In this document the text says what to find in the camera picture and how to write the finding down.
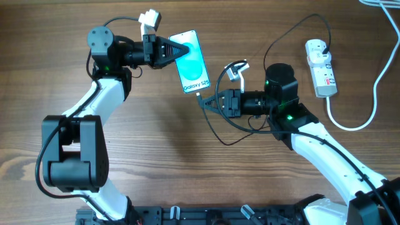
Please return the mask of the white charger plug adapter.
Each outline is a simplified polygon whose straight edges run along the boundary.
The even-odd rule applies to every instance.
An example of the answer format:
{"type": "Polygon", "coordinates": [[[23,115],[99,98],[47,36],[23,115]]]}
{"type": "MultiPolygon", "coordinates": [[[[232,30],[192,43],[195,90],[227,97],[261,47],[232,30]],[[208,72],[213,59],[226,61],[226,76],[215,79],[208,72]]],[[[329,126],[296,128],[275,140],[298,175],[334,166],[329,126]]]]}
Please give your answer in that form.
{"type": "Polygon", "coordinates": [[[310,39],[305,44],[307,63],[311,68],[322,67],[331,63],[331,53],[324,53],[326,43],[320,39],[310,39]]]}

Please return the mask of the white power strip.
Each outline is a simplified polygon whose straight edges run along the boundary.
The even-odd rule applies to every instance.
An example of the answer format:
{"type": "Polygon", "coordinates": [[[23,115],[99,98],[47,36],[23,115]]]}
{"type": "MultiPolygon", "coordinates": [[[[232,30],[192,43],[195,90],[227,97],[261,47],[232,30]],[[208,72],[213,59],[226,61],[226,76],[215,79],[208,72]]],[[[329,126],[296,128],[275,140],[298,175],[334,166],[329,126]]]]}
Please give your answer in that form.
{"type": "Polygon", "coordinates": [[[314,91],[317,98],[327,98],[338,91],[331,64],[310,67],[314,91]]]}

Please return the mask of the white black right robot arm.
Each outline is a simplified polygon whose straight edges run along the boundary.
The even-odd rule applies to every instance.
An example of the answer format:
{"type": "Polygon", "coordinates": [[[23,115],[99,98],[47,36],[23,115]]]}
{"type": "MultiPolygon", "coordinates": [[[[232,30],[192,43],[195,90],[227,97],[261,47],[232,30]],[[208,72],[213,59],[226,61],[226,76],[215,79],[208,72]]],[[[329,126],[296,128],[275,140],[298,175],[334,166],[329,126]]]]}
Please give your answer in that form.
{"type": "Polygon", "coordinates": [[[203,111],[220,114],[230,125],[249,134],[272,134],[307,159],[335,187],[344,204],[315,194],[294,205],[293,224],[399,224],[399,179],[387,180],[341,146],[319,119],[299,102],[293,68],[284,63],[265,70],[263,91],[215,90],[203,111]],[[246,129],[232,118],[266,117],[269,130],[246,129]]]}

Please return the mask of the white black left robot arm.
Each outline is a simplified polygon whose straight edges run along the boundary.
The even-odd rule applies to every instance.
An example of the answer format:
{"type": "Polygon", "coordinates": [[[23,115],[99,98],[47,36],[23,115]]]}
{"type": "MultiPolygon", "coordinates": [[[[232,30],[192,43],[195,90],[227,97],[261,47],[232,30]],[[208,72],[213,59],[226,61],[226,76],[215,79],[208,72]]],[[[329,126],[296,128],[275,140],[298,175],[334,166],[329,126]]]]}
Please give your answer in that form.
{"type": "Polygon", "coordinates": [[[82,199],[102,224],[139,224],[141,217],[131,200],[109,178],[103,126],[129,96],[132,69],[161,69],[190,50],[155,34],[135,42],[106,26],[90,30],[87,43],[88,58],[94,61],[87,70],[91,88],[64,114],[44,118],[36,184],[50,198],[82,199]]]}

